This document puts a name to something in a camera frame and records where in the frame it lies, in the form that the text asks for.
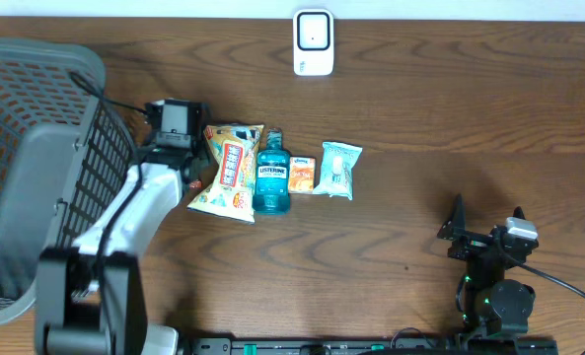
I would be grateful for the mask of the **yellow snack chip bag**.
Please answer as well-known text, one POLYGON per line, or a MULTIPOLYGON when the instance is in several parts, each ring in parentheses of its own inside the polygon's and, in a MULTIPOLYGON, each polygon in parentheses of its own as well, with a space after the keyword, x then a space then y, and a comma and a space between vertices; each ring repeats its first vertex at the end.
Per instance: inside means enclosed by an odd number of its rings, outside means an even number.
POLYGON ((261 124, 206 126, 206 142, 218 171, 215 179, 187 205, 188 209, 255 222, 256 154, 263 129, 261 124))

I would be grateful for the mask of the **blue Listerine mouthwash bottle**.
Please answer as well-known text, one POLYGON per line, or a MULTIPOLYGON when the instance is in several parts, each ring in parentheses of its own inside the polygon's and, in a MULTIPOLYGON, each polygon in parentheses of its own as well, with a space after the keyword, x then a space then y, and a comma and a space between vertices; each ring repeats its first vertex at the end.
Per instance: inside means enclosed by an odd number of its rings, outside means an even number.
POLYGON ((255 213, 283 215, 290 210, 290 159, 290 153, 283 148, 282 131, 270 128, 266 134, 265 148, 256 156, 255 213))

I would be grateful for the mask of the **orange Kleenex tissue pack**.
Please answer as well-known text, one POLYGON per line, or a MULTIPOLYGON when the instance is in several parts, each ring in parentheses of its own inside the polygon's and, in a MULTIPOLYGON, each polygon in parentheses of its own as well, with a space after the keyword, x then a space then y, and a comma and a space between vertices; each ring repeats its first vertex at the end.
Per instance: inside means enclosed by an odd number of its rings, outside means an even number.
POLYGON ((289 168, 288 191, 312 194, 315 187, 316 160, 308 157, 292 157, 289 168))

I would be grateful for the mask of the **mint green wipes pack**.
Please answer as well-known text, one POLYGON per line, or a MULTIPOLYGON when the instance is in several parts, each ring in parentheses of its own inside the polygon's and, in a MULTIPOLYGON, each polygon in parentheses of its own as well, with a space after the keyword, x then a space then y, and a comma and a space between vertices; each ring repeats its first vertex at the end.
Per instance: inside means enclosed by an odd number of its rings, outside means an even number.
POLYGON ((352 200, 352 168, 359 159, 362 148, 341 142, 324 142, 323 148, 319 183, 313 193, 352 200))

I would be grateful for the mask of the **red brown snack bar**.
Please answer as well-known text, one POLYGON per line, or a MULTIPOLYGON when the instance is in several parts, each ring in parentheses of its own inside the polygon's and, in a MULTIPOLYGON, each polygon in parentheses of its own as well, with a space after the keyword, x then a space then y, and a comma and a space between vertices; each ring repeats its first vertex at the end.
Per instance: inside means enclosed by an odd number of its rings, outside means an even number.
POLYGON ((201 190, 202 189, 202 181, 199 179, 194 180, 188 185, 188 188, 190 190, 201 190))

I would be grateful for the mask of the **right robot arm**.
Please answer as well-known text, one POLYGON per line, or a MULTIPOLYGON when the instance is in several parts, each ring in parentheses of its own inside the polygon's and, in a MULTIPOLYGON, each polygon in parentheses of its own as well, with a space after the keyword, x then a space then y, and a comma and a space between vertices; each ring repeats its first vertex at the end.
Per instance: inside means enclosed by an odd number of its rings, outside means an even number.
POLYGON ((457 297, 457 307, 464 315, 459 346, 468 350, 494 340, 513 343, 527 333, 535 291, 505 277, 506 270, 523 263, 539 245, 537 228, 525 218, 522 208, 516 207, 504 224, 481 234, 468 230, 464 201, 457 195, 437 237, 451 243, 450 258, 466 264, 457 297))

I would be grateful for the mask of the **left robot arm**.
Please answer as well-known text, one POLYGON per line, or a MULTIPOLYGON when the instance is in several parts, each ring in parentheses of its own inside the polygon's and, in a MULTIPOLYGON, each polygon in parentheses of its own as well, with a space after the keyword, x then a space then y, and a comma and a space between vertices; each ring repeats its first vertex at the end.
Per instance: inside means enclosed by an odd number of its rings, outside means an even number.
POLYGON ((152 132, 131 143, 133 162, 118 194, 67 247, 45 248, 37 264, 38 354, 173 355, 179 333, 148 320, 139 260, 165 217, 210 163, 205 103, 146 105, 152 132))

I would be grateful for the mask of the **white barcode scanner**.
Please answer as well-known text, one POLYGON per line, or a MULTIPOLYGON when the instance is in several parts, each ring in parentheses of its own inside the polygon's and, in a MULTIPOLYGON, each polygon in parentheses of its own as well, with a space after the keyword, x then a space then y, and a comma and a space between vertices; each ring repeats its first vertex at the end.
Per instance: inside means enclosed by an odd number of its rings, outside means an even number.
POLYGON ((293 16, 293 69, 297 76, 328 76, 334 66, 334 20, 325 9, 293 16))

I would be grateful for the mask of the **grey plastic shopping basket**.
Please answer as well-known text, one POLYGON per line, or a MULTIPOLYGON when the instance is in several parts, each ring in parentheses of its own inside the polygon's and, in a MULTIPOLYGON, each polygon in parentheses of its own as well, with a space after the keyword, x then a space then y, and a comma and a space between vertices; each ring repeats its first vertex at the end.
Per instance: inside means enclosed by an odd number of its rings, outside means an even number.
POLYGON ((86 47, 0 37, 0 324, 33 305, 41 251, 91 227, 130 164, 117 113, 72 74, 106 83, 86 47))

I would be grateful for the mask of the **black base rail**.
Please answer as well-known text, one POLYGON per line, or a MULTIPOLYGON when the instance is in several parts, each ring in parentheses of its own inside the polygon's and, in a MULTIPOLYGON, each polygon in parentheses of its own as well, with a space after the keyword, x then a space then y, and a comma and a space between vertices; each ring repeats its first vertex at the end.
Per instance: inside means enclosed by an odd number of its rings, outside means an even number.
POLYGON ((258 340, 196 338, 183 344, 180 355, 383 355, 383 354, 517 354, 557 355, 553 340, 474 340, 462 346, 446 340, 400 337, 396 340, 258 340))

